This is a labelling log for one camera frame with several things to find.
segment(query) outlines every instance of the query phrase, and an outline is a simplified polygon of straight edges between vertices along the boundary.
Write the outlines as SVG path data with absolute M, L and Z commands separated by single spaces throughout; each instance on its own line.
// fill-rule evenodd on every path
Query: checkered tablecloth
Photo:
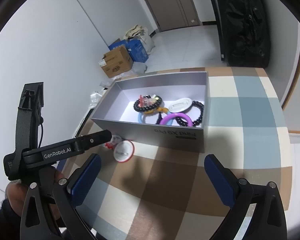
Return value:
M 205 173 L 206 154 L 214 154 L 238 178 L 250 183 L 274 181 L 285 210 L 289 208 L 289 134 L 265 71 L 212 67 L 157 73 L 203 70 L 209 75 L 210 103 L 205 153 L 134 143 L 134 156 L 126 163 L 116 162 L 112 151 L 103 147 L 67 161 L 63 172 L 68 176 L 90 153 L 100 154 L 100 174 L 77 210 L 106 239 L 209 239 L 229 209 Z M 82 134 L 97 130 L 89 120 Z M 237 239 L 242 239 L 253 209 L 250 205 Z

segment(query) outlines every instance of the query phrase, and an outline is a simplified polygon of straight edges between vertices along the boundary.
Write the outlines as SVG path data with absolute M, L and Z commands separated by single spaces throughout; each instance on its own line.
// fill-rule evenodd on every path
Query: red-rimmed round badge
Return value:
M 113 156 L 119 163 L 127 162 L 134 154 L 134 144 L 125 140 L 120 142 L 113 151 Z

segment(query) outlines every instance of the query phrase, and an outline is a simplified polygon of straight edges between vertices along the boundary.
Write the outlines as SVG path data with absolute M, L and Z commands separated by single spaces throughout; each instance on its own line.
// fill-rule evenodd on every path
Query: screw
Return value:
M 59 180 L 59 185 L 64 185 L 67 183 L 67 179 L 63 178 Z
M 274 183 L 274 182 L 269 182 L 269 186 L 271 187 L 271 188 L 276 188 L 277 187 L 277 185 Z
M 37 186 L 37 184 L 35 182 L 30 184 L 30 188 L 35 188 Z
M 241 178 L 241 179 L 239 179 L 239 183 L 240 183 L 241 185 L 246 185 L 246 184 L 247 184 L 247 180 L 244 179 L 244 178 Z

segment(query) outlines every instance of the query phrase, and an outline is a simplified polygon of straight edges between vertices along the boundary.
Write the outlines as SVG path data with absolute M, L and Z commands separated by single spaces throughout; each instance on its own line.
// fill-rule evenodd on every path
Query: door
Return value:
M 146 0 L 160 31 L 199 25 L 192 0 Z

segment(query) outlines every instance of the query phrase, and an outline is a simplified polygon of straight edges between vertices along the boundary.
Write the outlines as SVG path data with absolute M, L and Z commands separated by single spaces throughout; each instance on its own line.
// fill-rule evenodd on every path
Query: black sleeve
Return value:
M 0 209 L 0 240 L 20 240 L 20 223 L 19 217 L 11 208 L 9 200 L 2 202 Z M 62 219 L 57 220 L 59 227 L 64 227 Z

